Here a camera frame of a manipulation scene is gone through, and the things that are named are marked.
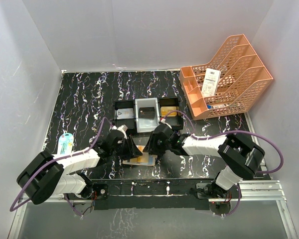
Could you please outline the beige leather card holder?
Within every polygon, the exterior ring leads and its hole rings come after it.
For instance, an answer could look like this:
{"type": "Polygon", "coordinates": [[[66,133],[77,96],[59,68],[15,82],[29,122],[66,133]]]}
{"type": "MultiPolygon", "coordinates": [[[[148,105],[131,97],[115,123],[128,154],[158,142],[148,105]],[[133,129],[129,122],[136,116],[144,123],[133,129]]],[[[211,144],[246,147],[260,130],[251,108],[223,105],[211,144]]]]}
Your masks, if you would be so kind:
{"type": "Polygon", "coordinates": [[[143,154],[137,158],[131,158],[128,160],[123,160],[123,164],[126,165],[138,165],[138,166],[155,166],[155,161],[157,159],[157,155],[148,154],[147,152],[143,152],[145,146],[137,145],[137,148],[143,154]]]}

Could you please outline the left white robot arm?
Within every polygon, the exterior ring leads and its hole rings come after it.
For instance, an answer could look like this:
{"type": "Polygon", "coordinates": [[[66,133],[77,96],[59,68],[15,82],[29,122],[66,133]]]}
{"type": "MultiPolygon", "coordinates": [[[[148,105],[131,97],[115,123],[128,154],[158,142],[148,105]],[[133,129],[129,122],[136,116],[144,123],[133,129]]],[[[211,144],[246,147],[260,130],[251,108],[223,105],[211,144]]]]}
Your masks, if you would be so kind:
{"type": "Polygon", "coordinates": [[[40,152],[17,177],[17,184],[35,204],[57,194],[89,194],[90,182],[77,172],[107,163],[116,155],[122,160],[142,156],[131,136],[122,129],[112,129],[105,139],[86,149],[57,157],[40,152]]]}

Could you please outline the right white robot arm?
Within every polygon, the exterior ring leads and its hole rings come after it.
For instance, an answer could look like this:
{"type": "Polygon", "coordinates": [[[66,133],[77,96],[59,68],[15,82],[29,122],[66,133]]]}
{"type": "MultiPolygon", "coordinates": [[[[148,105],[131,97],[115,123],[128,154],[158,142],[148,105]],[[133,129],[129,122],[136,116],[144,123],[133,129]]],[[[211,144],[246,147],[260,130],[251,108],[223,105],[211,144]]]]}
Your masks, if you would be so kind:
{"type": "Polygon", "coordinates": [[[264,150],[243,133],[232,132],[221,136],[197,137],[180,134],[161,123],[151,132],[143,152],[162,156],[166,151],[179,156],[209,155],[226,163],[212,183],[194,192],[205,197],[224,198],[242,180],[252,180],[265,156],[264,150]]]}

